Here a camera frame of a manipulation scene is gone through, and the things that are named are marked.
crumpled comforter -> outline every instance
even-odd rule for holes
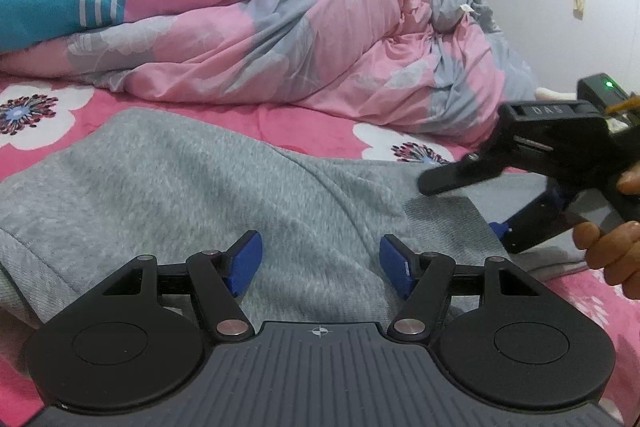
[[[290,103],[465,145],[536,82],[482,0],[4,0],[0,74]]]

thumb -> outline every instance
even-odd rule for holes
[[[640,162],[620,176],[618,190],[623,194],[640,194]]]

bed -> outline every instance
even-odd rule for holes
[[[0,36],[0,182],[130,107],[312,156],[442,164],[486,138],[500,102],[535,88],[482,0],[101,2],[81,4],[78,20],[61,4],[45,32],[25,17],[30,27]],[[640,303],[599,272],[548,285],[614,341],[603,406],[632,425]],[[10,427],[41,406],[19,371],[28,322],[2,332],[0,420]]]

silver screw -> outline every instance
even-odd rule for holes
[[[220,335],[225,335],[226,337],[237,337],[249,330],[249,324],[244,321],[239,321],[238,319],[228,319],[220,322],[216,326],[216,329]]]
[[[425,325],[418,319],[400,319],[394,324],[394,329],[403,335],[419,335],[425,330]]]

finger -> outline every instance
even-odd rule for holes
[[[622,291],[627,299],[640,300],[640,272],[635,272],[622,283]]]
[[[600,238],[600,229],[593,223],[580,223],[574,228],[574,244],[578,250],[587,250]]]
[[[640,269],[640,243],[633,245],[625,255],[604,269],[604,280],[609,286],[618,286]]]
[[[640,194],[640,162],[620,176],[618,190],[623,194]]]
[[[601,237],[587,250],[584,258],[589,268],[604,268],[631,250],[636,241],[640,241],[640,223],[629,221]]]

